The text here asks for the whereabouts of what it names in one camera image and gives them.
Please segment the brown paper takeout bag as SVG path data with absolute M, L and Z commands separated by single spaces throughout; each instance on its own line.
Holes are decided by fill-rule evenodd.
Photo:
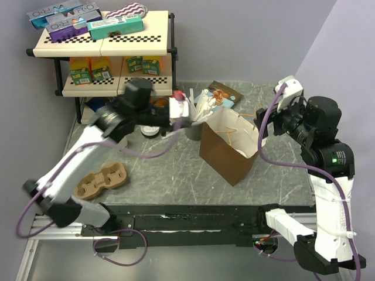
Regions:
M 222 107 L 203 123 L 199 156 L 231 186 L 247 176 L 258 157 L 258 129 L 247 116 Z

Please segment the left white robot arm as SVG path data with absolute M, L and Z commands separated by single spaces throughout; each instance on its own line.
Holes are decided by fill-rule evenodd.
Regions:
M 112 234 L 116 221 L 109 211 L 101 204 L 75 199 L 74 189 L 90 171 L 89 165 L 116 148 L 135 126 L 179 126 L 185 99 L 173 95 L 164 107 L 159 107 L 150 100 L 153 90 L 149 80 L 134 78 L 127 82 L 123 94 L 96 110 L 91 124 L 60 162 L 40 179 L 23 184 L 31 196 L 25 208 L 36 203 L 59 228 L 83 222 L 94 225 L 102 235 Z

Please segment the stack of white cup lids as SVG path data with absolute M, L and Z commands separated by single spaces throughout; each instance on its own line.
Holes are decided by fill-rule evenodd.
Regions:
M 160 133 L 160 127 L 158 126 L 141 126 L 141 133 L 146 138 L 155 138 Z

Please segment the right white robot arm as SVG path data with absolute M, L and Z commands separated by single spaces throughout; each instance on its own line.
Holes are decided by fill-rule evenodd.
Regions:
M 345 268 L 360 280 L 366 260 L 354 245 L 351 220 L 354 154 L 336 138 L 341 116 L 336 101 L 327 97 L 293 98 L 284 109 L 272 104 L 257 110 L 254 122 L 260 139 L 267 137 L 267 126 L 272 124 L 274 135 L 286 134 L 301 147 L 300 168 L 307 171 L 315 196 L 316 230 L 276 204 L 261 207 L 255 224 L 262 233 L 282 235 L 303 269 L 329 275 Z

